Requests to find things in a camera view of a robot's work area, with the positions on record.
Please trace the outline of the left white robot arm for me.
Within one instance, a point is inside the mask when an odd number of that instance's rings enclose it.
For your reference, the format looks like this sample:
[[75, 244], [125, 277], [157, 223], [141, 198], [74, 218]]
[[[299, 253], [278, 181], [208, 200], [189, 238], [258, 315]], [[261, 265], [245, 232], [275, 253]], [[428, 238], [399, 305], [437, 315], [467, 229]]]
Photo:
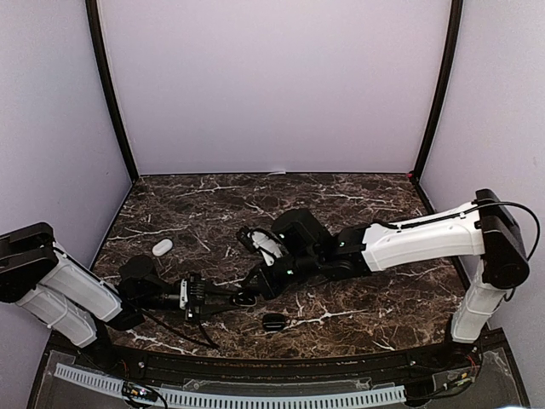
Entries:
[[100, 338], [100, 325], [128, 331], [157, 310], [180, 312], [185, 322], [198, 325], [255, 301], [198, 274], [170, 284], [159, 278], [146, 255], [130, 258], [120, 277], [110, 285], [82, 266], [55, 241], [45, 222], [1, 237], [1, 301], [25, 309], [75, 346], [87, 347], [88, 359], [103, 372], [117, 368], [120, 353]]

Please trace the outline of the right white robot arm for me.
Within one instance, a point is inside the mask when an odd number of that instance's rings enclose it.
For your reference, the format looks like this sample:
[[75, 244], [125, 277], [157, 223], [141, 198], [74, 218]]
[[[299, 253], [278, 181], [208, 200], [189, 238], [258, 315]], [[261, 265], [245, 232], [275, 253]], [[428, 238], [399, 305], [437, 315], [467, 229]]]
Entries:
[[453, 256], [477, 256], [479, 263], [461, 305], [450, 321], [450, 338], [434, 361], [451, 370], [468, 354], [507, 292], [530, 275], [533, 253], [525, 249], [509, 208], [490, 189], [471, 202], [431, 216], [400, 222], [372, 222], [333, 234], [308, 209], [288, 210], [270, 230], [242, 227], [238, 241], [263, 260], [242, 288], [271, 300], [294, 283], [315, 276], [331, 281], [359, 278], [399, 265]]

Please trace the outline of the white earbud charging case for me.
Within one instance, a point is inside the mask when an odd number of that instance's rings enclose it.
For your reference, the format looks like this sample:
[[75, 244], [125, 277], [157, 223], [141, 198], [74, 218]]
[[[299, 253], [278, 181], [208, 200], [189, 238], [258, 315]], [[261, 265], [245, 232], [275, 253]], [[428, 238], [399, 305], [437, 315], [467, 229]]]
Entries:
[[173, 245], [174, 244], [170, 239], [162, 239], [152, 247], [152, 254], [154, 256], [163, 256], [171, 251]]

